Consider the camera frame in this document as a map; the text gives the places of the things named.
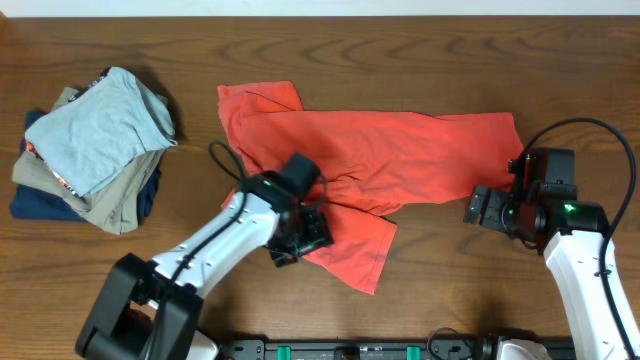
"beige cloth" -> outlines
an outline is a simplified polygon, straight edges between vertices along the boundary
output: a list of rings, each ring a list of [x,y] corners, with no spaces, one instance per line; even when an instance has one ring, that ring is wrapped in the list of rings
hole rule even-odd
[[[52,111],[64,106],[75,93],[77,90],[65,88]],[[138,227],[138,193],[149,180],[163,153],[164,150],[150,151],[133,158],[111,183],[95,194],[84,197],[77,197],[67,190],[47,165],[29,151],[25,151],[16,162],[12,180],[61,197],[88,222],[120,235]]]

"navy blue cloth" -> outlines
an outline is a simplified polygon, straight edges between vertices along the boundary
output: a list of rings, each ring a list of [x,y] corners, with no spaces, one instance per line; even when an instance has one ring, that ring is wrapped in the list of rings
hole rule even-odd
[[[44,115],[45,113],[41,111],[29,111],[24,124],[25,131]],[[25,149],[26,142],[23,138],[20,143],[20,155]],[[142,219],[151,214],[153,199],[158,192],[160,174],[160,170],[156,167],[149,177],[149,181],[138,194],[136,210],[139,223],[142,223]],[[13,197],[9,209],[11,216],[17,219],[86,222],[62,198],[20,184],[18,184],[16,195]]]

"wooden surface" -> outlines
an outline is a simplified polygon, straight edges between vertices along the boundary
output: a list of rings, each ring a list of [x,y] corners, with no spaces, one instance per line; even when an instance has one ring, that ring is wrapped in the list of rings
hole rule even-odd
[[[205,150],[224,138],[219,84],[293,80],[314,110],[510,111],[523,141],[554,121],[592,116],[617,126],[640,154],[638,18],[22,19],[8,20],[0,36],[1,359],[73,359],[114,261],[162,252],[220,211],[234,183]],[[11,219],[25,112],[50,108],[64,86],[85,85],[111,65],[167,95],[179,123],[181,146],[164,159],[151,217],[119,237]],[[581,199],[612,217],[628,173],[614,138],[573,126],[540,144],[577,150]],[[310,263],[276,270],[257,250],[207,299],[201,326],[221,338],[424,338],[440,326],[568,335],[543,259],[463,225],[464,205],[412,205],[389,216],[399,228],[375,296]],[[637,319],[639,234],[636,196],[615,243]]]

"stack of folded clothes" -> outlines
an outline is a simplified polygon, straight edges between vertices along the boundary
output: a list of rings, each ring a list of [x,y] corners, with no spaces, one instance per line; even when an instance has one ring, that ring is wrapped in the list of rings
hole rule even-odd
[[[136,229],[151,212],[160,158],[177,145],[166,103],[112,67],[84,91],[65,88],[49,114],[29,112],[11,214]]]

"gray folded cloth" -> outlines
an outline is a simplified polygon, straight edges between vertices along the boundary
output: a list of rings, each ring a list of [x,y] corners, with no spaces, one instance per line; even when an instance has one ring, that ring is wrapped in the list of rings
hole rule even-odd
[[[177,145],[166,106],[128,71],[113,67],[77,100],[25,133],[51,170],[79,196],[94,194],[129,162]]]
[[[65,88],[52,111],[73,104],[67,105],[67,102],[77,92]],[[158,99],[166,104],[167,99],[161,96]],[[47,165],[29,151],[25,151],[16,162],[12,179],[18,184],[61,197],[88,222],[119,235],[138,227],[138,193],[149,180],[163,153],[164,150],[155,150],[133,158],[113,181],[96,193],[84,197],[73,195],[56,179]]]

